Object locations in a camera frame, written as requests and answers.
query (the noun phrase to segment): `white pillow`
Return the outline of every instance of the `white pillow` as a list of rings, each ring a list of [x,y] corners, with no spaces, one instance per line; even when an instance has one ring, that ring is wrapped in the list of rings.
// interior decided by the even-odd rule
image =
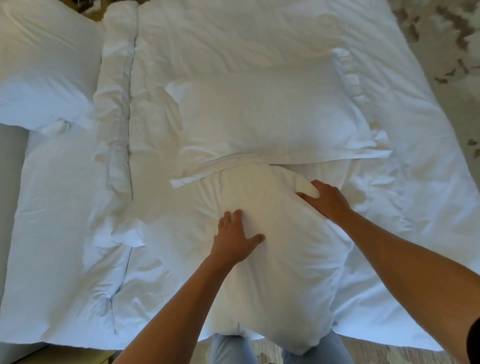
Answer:
[[[390,155],[385,132],[370,128],[339,71],[323,57],[170,83],[183,128],[172,185],[239,164]]]
[[[330,304],[353,243],[295,195],[318,195],[304,177],[280,166],[248,164],[170,193],[162,177],[152,181],[150,205],[132,212],[140,238],[130,229],[114,236],[132,246],[144,242],[182,282],[210,253],[225,211],[242,209],[247,237],[266,235],[227,276],[200,339],[216,332],[258,338],[252,330],[303,353],[330,331]]]
[[[47,133],[93,126],[103,30],[59,0],[0,3],[0,122]]]

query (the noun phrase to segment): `forearm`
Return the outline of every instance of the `forearm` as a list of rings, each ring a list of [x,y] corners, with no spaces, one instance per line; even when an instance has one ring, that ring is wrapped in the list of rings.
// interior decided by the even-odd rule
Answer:
[[[468,331],[480,316],[480,276],[353,211],[338,224],[417,323],[459,362],[468,363]]]
[[[208,257],[115,363],[188,364],[210,307],[231,268]]]

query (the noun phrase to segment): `finger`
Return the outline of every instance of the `finger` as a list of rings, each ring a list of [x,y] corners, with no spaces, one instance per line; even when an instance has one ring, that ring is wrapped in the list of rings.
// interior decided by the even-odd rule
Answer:
[[[304,194],[303,192],[295,192],[297,194],[297,196],[301,197],[302,199],[304,199],[306,202],[308,202],[310,205],[313,204],[313,202],[315,201],[315,198],[311,197],[311,196],[308,196],[307,194]]]
[[[325,187],[329,187],[329,186],[330,186],[329,184],[320,182],[319,180],[314,180],[314,181],[312,181],[312,182],[310,182],[310,183],[313,184],[318,191],[320,191],[321,189],[324,189]]]
[[[248,242],[254,246],[259,245],[265,240],[265,235],[263,234],[257,234],[254,237],[248,239]]]
[[[232,222],[232,219],[230,217],[230,211],[226,211],[225,215],[223,215],[223,225],[227,225]]]
[[[241,223],[241,214],[242,214],[242,210],[237,210],[233,213],[233,216],[232,216],[232,222],[233,223],[236,223],[236,222],[240,222]]]

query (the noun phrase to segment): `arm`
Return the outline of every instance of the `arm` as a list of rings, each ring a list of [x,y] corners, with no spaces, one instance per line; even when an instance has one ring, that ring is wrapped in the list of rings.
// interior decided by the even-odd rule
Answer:
[[[319,198],[297,193],[341,227],[390,293],[459,363],[469,363],[467,336],[480,316],[480,276],[442,255],[376,226],[350,209],[340,191],[313,181]]]
[[[226,212],[207,259],[115,361],[116,364],[188,364],[208,311],[233,266],[265,239],[246,239],[241,211]]]

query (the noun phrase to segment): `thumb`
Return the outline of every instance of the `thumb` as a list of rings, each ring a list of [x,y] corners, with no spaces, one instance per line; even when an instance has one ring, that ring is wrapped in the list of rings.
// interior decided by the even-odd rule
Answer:
[[[254,237],[248,239],[249,243],[251,243],[255,246],[259,245],[264,240],[265,240],[265,235],[263,235],[263,234],[257,234]]]
[[[308,202],[310,205],[312,205],[313,202],[315,201],[315,198],[310,197],[307,194],[304,194],[303,192],[295,192],[295,193],[297,194],[298,197],[301,197],[303,200]]]

